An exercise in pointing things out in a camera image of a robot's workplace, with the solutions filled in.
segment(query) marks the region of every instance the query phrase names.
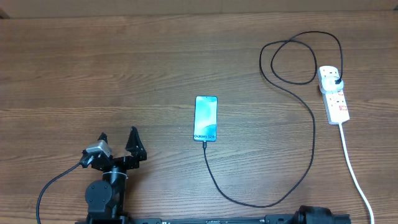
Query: phone screen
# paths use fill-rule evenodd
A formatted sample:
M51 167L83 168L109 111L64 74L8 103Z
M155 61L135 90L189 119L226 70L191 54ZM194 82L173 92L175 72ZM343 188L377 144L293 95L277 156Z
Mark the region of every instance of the phone screen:
M216 141L217 102L217 96L197 96L193 140Z

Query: black mount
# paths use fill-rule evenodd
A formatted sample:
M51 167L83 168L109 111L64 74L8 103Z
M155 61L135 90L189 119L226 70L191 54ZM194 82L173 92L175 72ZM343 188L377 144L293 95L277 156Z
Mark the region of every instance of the black mount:
M210 218L161 220L160 218L133 219L124 212L126 171L137 169L147 153L139 139L138 130L131 127L126 150L131 156L113 158L105 133L98 142L83 151L80 163L103 171L102 180L91 183L86 189L88 215L85 222L75 224L351 224L349 215L334 215L328 208L301 206L295 214L266 215L261 218Z

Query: black charging cable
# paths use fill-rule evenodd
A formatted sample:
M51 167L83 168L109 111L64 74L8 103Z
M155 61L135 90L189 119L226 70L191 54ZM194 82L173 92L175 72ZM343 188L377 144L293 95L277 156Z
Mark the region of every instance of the black charging cable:
M37 224L41 224L39 210L40 210L40 202L42 200L42 197L43 197L43 194L44 194L45 190L47 190L47 188L50 187L50 185L52 183L54 183L56 180L58 180L59 178L63 177L64 175L68 174L72 170L76 169L79 165L80 165L80 162L78 164L74 165L73 167L71 167L70 169L68 169L67 171L63 172L62 174L54 177L52 180L50 180L50 182L48 182L43 187L42 191L40 192L39 198L37 199L37 204L36 204L36 221L37 221Z
M207 157L206 157L207 143L204 141L204 142L203 142L203 153L204 153L204 155L205 155L206 166L207 166L207 169L209 170L210 176L211 176L211 178L213 179L214 185L216 186L218 192L219 192L222 196L224 196L224 198L228 199L228 200L231 201L231 202L234 202L234 203L239 204L239 205L248 206L248 207L254 207L254 208L268 208L268 207L272 207L272 206L274 206L274 205L277 205L277 204L280 203L281 201L283 201L283 199L285 199L287 196L289 196L289 194L292 193L292 191L303 181L303 179L305 178L305 176L307 175L307 173L310 171L310 168L311 168L312 162L313 162L313 157L314 157L314 154L315 154L315 117L314 117L314 115L313 115L313 113L312 113L312 110L310 109L310 107L309 107L299 96L297 96L296 94L292 93L291 91L286 90L285 88L282 88L282 87L280 87L279 85L276 85L275 83L271 82L271 81L266 77L266 74L264 73L264 71L263 71L263 69L262 69L262 65L261 65L262 52L264 51L264 49L265 49L266 47L272 45L272 44L283 43L283 44L276 50L276 52L274 53L274 56L272 57L272 60L271 60L271 70L272 70L273 74L274 74L277 78L279 78L280 80L282 80L283 82L286 82L286 83L289 83L289 84L294 84L294 85L305 85L305 84L308 84L308 83L312 82L312 80L314 80L314 78L315 78L316 75L317 75L317 68L318 68L318 65L317 65L317 58L315 57L315 53L313 52L313 50L311 49L311 47L310 47L309 45L307 45L307 44L305 44L305 43L303 43L303 42L301 42L301 41L294 40L294 38L297 37L297 36L299 36L299 35L302 35L302 34L309 34L309 33L327 34L327 35L332 36L332 37L337 41L337 44L338 44L339 49L340 49L340 58L341 58L341 72L340 72L340 78L339 78L338 80L336 80L336 84L339 84L339 83L341 82L341 78L343 77L343 50L341 49L341 44L340 44L340 41L337 39L337 37L335 37L333 34L330 34L330 33L328 33L328 32L323 32L323 31L306 31L306 32L301 32L301 33L299 33L299 34L297 34L297 35L294 35L294 36L291 37L289 40L279 40L279 41L275 41L275 42L271 42L271 43L269 43L269 44L266 44L265 46L263 46L263 48L262 48L261 51L260 51L259 66L260 66L260 72L261 72L262 76L267 80L267 82L269 82L271 85L273 85L273 86L275 86L275 87L277 87L277 88L279 88L279 89L281 89L281 90L283 90L283 91L285 91L285 92L287 92L287 93L290 93L291 95L293 95L294 97L296 97L296 98L306 107L306 109L308 109L308 112L309 112L310 115L311 115L312 123L313 123L312 154L311 154L310 164L308 165L307 170L304 172L304 175L300 178L300 180L298 180L298 182L297 182L297 183L296 183L296 184L295 184L295 185L294 185L294 186L293 186L281 199L279 199L278 201L276 201L276 202L274 202L274 203L271 203L271 204L269 204L269 205L251 205L251 204L248 204L248 203L239 202L239 201L237 201L237 200L234 200L234 199L228 197L228 196L227 196L226 194L224 194L224 192L220 189L220 187L218 186L218 184L217 184L215 178L213 177L213 174L211 173L211 170L210 170L210 167L209 167L209 163L207 162ZM310 51L311 51L311 53L312 53L313 60L314 60L314 62L315 62L315 72L314 72L314 74L313 74L313 77L312 77L309 81L307 81L307 82L301 82L301 83L300 83L300 82L291 82L291 81L285 80L285 79L281 78L280 76L278 76L278 74L276 74L276 72L275 72L275 70L274 70L273 62L274 62L274 58L275 58L276 54L279 52L279 50L280 50L283 46L285 46L285 45L288 44L289 42L294 42L294 43L302 44L302 45L308 47L308 49L310 49Z

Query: wood grain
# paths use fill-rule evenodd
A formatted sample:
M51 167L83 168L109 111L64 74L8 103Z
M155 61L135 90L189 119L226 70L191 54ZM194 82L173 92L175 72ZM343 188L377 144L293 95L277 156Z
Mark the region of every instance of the wood grain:
M317 82L276 83L301 96L317 122L313 167L280 204L235 205L215 189L199 142L192 140L194 99L219 99L218 140L208 145L215 178L236 200L275 202L310 160L308 111L260 76L259 51L305 30L335 34L345 55L345 127L358 182L376 223L398 215L398 14L271 13L98 17L0 21L0 223L35 223L35 203L52 177L74 165L104 131L123 154L136 126L148 152L129 171L126 210L134 217L260 217L300 205L368 212L349 175L336 126L327 123ZM319 65L339 65L333 39L306 35ZM263 66L277 46L264 52ZM308 49L290 44L275 58L279 75L308 80ZM43 223L86 216L86 186L101 174L77 169L46 191Z
M0 0L13 19L394 10L398 0Z

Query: socket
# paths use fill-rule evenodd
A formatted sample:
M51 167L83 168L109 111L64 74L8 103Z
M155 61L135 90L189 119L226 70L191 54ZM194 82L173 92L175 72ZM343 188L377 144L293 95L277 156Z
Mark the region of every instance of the socket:
M347 102L343 90L322 94L329 124L344 123L349 120Z

